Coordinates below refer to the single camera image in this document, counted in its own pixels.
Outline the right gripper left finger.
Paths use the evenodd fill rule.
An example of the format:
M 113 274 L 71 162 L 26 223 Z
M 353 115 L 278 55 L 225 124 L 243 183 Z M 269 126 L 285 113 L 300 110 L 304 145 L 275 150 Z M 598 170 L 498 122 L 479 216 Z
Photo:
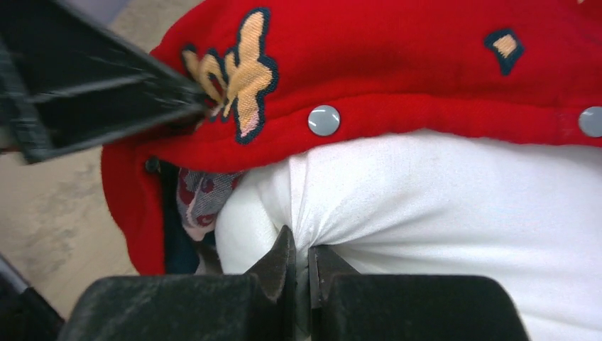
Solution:
M 114 276 L 80 297 L 61 340 L 293 340 L 295 243 L 281 229 L 239 275 Z

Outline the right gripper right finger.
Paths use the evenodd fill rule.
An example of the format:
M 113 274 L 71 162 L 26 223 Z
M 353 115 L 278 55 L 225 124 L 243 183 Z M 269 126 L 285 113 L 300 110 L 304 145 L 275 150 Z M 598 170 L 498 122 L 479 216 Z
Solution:
M 528 339 L 490 278 L 360 274 L 328 246 L 312 247 L 308 261 L 313 340 Z

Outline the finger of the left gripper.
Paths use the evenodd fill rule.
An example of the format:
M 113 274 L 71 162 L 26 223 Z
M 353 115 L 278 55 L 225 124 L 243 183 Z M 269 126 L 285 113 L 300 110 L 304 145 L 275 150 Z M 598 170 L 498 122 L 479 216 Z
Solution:
M 1 2 L 1 150 L 27 163 L 198 117 L 205 98 L 65 1 Z

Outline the white pillow insert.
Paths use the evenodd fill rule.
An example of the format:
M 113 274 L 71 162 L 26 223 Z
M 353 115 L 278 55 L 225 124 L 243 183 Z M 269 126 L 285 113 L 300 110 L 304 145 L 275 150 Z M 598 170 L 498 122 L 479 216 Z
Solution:
M 297 272 L 329 244 L 362 273 L 499 282 L 532 340 L 601 339 L 601 150 L 419 131 L 250 170 L 217 218 L 227 274 L 291 229 Z

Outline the red printed pillowcase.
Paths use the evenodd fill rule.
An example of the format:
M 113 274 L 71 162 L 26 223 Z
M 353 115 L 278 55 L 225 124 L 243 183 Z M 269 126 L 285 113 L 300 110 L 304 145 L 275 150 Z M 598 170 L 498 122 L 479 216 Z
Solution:
M 243 171 L 431 129 L 600 146 L 600 1 L 203 1 L 150 55 L 206 93 L 199 128 L 106 145 L 104 195 L 134 268 L 164 274 L 158 164 Z

